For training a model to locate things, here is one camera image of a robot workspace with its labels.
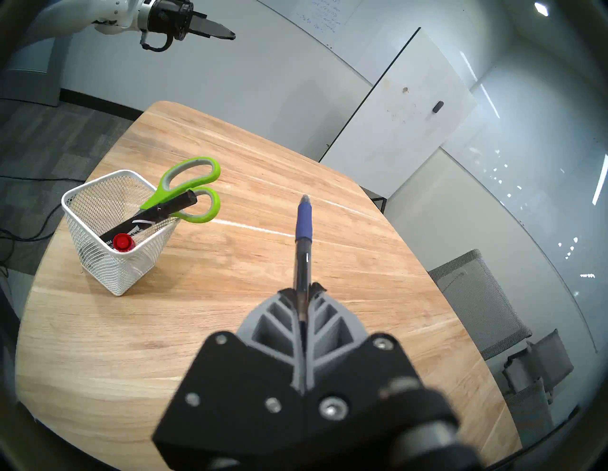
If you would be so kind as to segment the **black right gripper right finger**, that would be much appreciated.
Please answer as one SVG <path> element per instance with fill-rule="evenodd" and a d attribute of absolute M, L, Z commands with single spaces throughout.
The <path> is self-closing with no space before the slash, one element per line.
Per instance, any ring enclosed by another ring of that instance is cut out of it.
<path fill-rule="evenodd" d="M 306 470 L 481 470 L 459 420 L 399 342 L 368 334 L 319 283 L 304 325 Z"/>

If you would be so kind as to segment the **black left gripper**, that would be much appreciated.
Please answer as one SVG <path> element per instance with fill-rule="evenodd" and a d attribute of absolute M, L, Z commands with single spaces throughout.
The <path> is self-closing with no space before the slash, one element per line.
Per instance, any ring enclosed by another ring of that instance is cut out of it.
<path fill-rule="evenodd" d="M 183 40 L 189 33 L 205 38 L 234 40 L 236 34 L 205 14 L 194 11 L 193 1 L 142 1 L 138 6 L 138 29 Z"/>

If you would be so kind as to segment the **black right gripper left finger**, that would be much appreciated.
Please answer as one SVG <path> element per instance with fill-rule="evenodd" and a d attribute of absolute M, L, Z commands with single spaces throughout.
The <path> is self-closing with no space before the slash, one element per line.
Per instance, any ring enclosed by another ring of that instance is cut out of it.
<path fill-rule="evenodd" d="M 237 333 L 205 339 L 152 436 L 170 470 L 235 466 L 298 437 L 305 354 L 296 304 L 295 290 L 278 291 Z"/>

